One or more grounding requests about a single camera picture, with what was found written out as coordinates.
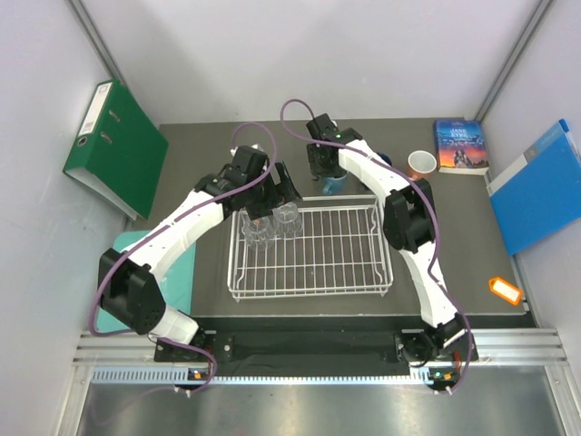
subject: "wall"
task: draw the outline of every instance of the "wall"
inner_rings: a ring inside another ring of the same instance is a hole
[[[84,0],[160,124],[473,117],[536,2]]]
[[[0,434],[48,434],[123,218],[61,173],[107,78],[64,1],[0,4]]]
[[[558,0],[486,118],[491,168],[499,173],[557,119],[581,144],[581,3]],[[581,383],[581,221],[522,252],[541,318],[558,328]]]

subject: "glass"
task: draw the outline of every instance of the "glass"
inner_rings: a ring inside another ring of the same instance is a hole
[[[274,228],[268,216],[251,220],[248,214],[242,216],[242,233],[248,248],[266,250],[274,243]]]
[[[295,203],[286,203],[272,211],[274,231],[281,239],[292,239],[302,234],[302,216]]]

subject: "wiring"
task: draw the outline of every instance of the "wiring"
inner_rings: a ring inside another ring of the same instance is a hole
[[[353,153],[360,154],[360,155],[366,157],[367,159],[370,159],[373,163],[381,166],[382,168],[387,169],[388,171],[398,175],[399,177],[402,177],[407,183],[409,183],[409,185],[416,192],[416,194],[419,196],[421,201],[426,205],[426,208],[428,209],[429,217],[430,217],[432,223],[434,224],[434,234],[435,234],[434,255],[432,256],[432,259],[431,259],[429,266],[428,266],[428,275],[432,279],[432,281],[442,290],[442,292],[444,292],[447,295],[447,297],[450,300],[450,302],[452,303],[452,305],[456,308],[460,317],[462,318],[462,322],[464,323],[464,326],[466,328],[466,334],[468,335],[468,355],[466,358],[466,364],[464,365],[464,371],[460,374],[460,377],[458,378],[458,382],[449,391],[450,394],[453,393],[454,391],[456,391],[456,389],[459,387],[459,385],[466,378],[466,374],[468,372],[468,366],[470,364],[470,360],[472,359],[472,348],[474,346],[474,343],[472,340],[472,334],[471,334],[470,323],[468,321],[468,317],[462,311],[458,302],[448,293],[448,290],[446,289],[444,284],[442,282],[440,282],[438,280],[438,278],[432,272],[432,270],[434,268],[434,264],[438,260],[439,246],[440,246],[440,233],[439,233],[438,219],[436,218],[436,212],[434,211],[434,208],[432,207],[431,203],[429,202],[428,197],[426,197],[426,195],[421,191],[421,189],[419,189],[418,185],[413,180],[411,180],[409,177],[407,177],[403,172],[393,168],[392,166],[389,166],[388,164],[383,162],[381,159],[378,159],[373,155],[367,154],[367,153],[365,153],[357,148],[349,147],[348,145],[345,145],[345,144],[334,143],[331,141],[314,140],[308,136],[294,132],[287,125],[286,121],[284,120],[284,112],[285,112],[287,106],[289,106],[289,104],[292,104],[292,103],[302,104],[309,111],[310,117],[312,119],[315,118],[315,114],[313,113],[310,106],[307,103],[303,102],[302,100],[300,100],[298,98],[292,98],[289,101],[285,102],[285,104],[283,104],[282,108],[281,108],[280,119],[281,119],[282,127],[284,127],[284,130],[286,130],[290,135],[294,136],[295,138],[301,139],[302,141],[306,141],[308,143],[311,143],[311,144],[329,145],[331,147],[344,148],[344,149],[349,150]]]
[[[254,123],[254,122],[247,122],[247,123],[240,124],[234,130],[234,132],[232,134],[232,139],[231,139],[232,148],[235,147],[236,138],[238,137],[238,134],[243,129],[245,129],[251,125],[261,128],[264,132],[266,132],[266,134],[271,139],[272,158],[269,160],[268,165],[267,165],[264,173],[262,173],[260,176],[258,176],[256,179],[252,180],[251,182],[246,183],[245,185],[241,186],[240,188],[236,188],[236,189],[229,191],[227,193],[217,195],[217,196],[213,197],[211,200],[196,204],[195,206],[193,206],[192,208],[190,208],[186,212],[179,215],[174,220],[176,223],[178,223],[179,221],[184,219],[186,216],[190,215],[191,213],[194,213],[195,211],[201,209],[202,207],[204,207],[210,203],[217,203],[220,200],[223,200],[223,199],[228,198],[232,195],[235,195],[236,193],[241,193],[242,191],[245,191],[247,189],[252,188],[256,184],[262,182],[271,173],[272,169],[274,168],[274,163],[277,160],[278,146],[276,144],[276,140],[274,139],[274,135],[272,134],[271,130],[268,127],[266,127],[264,124]],[[91,304],[91,310],[89,313],[89,331],[91,332],[92,335],[99,336],[99,337],[106,337],[106,336],[114,336],[116,334],[121,334],[121,333],[128,333],[128,332],[132,331],[131,329],[122,329],[122,330],[118,330],[115,332],[99,332],[97,330],[97,327],[96,327],[96,317],[97,317],[96,314],[97,314],[97,311],[99,308],[99,302],[101,301],[101,297],[103,296],[103,292],[104,292],[105,288],[107,287],[107,285],[109,284],[109,282],[113,278],[113,275],[121,267],[123,262],[125,262],[137,250],[144,247],[150,241],[152,241],[153,239],[158,237],[160,234],[166,232],[170,228],[171,228],[171,226],[169,224],[164,225],[163,227],[161,227],[157,231],[147,235],[147,237],[145,237],[139,243],[137,243],[131,250],[123,252],[121,257],[117,260],[117,262],[115,262],[115,264],[111,267],[111,269],[104,276],[103,280],[101,281],[101,284],[97,288],[97,292],[95,293],[95,296],[93,298],[93,302]],[[216,362],[216,359],[214,358],[214,356],[212,356],[209,352],[207,352],[201,348],[194,347],[192,345],[188,345],[188,344],[184,344],[184,343],[174,342],[174,341],[171,341],[167,338],[159,338],[159,341],[169,343],[170,345],[172,345],[174,347],[184,348],[185,350],[189,350],[191,352],[197,352],[197,353],[203,355],[204,357],[206,357],[210,362],[212,362],[212,369],[211,369],[210,374],[208,375],[208,378],[206,379],[204,384],[200,385],[197,389],[193,390],[192,392],[198,393],[200,391],[205,390],[209,386],[210,382],[212,381],[212,379],[216,375],[216,372],[218,371],[218,362]],[[174,390],[174,387],[173,386],[158,386],[158,387],[150,389],[149,391],[145,391],[145,392],[141,393],[140,395],[138,395],[137,397],[133,398],[132,400],[128,401],[118,412],[116,412],[114,415],[110,416],[106,420],[99,420],[96,417],[96,410],[94,409],[94,405],[93,405],[93,407],[92,407],[93,419],[97,425],[101,425],[101,426],[108,425],[109,423],[114,421],[116,418],[118,418],[129,407],[134,405],[136,402],[138,402],[142,398],[144,398],[152,393],[158,392],[158,391],[168,391],[168,390]]]

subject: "orange object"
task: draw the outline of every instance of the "orange object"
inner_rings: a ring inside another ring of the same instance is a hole
[[[506,280],[500,277],[495,277],[488,281],[488,286],[490,286],[490,291],[495,293],[503,300],[514,304],[515,306],[520,303],[521,298],[523,298],[522,290],[518,289],[515,285],[510,284]]]

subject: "dish rack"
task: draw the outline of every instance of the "dish rack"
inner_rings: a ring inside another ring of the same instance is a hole
[[[246,212],[233,214],[228,288],[237,302],[388,291],[393,271],[375,196],[310,197],[298,206],[302,235],[262,251],[246,246]]]

